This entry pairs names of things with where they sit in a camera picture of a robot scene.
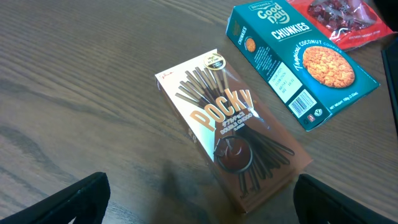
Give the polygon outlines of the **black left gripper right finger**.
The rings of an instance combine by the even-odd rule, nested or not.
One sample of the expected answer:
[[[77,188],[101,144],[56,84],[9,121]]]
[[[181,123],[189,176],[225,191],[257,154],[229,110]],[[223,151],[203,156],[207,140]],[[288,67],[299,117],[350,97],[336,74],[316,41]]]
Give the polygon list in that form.
[[[299,175],[293,198],[300,224],[397,224],[308,174]]]

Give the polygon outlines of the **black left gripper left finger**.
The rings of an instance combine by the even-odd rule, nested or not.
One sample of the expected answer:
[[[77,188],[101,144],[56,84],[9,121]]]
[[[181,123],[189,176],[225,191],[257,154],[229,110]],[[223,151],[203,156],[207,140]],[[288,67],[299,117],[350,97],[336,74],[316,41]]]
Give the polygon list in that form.
[[[111,195],[106,173],[95,172],[46,199],[1,220],[1,224],[101,224]]]

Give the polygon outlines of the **brown Pocky box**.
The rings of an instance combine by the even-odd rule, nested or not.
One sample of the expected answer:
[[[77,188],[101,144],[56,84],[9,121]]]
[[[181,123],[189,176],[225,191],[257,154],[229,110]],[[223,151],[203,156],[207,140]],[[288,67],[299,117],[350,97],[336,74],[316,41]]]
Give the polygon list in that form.
[[[159,72],[155,79],[240,212],[257,208],[311,163],[217,50]]]

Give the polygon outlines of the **teal Chunkies cookie box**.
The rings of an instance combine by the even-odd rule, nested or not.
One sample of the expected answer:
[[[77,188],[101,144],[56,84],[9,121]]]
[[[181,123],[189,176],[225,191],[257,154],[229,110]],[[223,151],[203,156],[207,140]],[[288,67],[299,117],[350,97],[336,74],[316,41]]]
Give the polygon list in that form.
[[[226,35],[306,131],[379,87],[287,1],[233,7]]]

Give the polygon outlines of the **red Hacks candy bag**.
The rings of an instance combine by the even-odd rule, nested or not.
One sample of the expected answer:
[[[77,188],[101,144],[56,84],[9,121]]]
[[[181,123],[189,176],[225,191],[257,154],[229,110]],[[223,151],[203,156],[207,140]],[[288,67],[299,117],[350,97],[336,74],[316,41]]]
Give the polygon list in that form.
[[[290,0],[289,4],[342,50],[394,33],[363,0]]]

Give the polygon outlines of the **black open gift box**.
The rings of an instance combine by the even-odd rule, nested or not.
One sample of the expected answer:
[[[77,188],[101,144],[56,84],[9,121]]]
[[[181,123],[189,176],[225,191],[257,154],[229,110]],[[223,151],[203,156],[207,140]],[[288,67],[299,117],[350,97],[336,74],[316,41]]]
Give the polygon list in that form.
[[[394,122],[397,129],[397,39],[381,50],[387,87],[391,99]]]

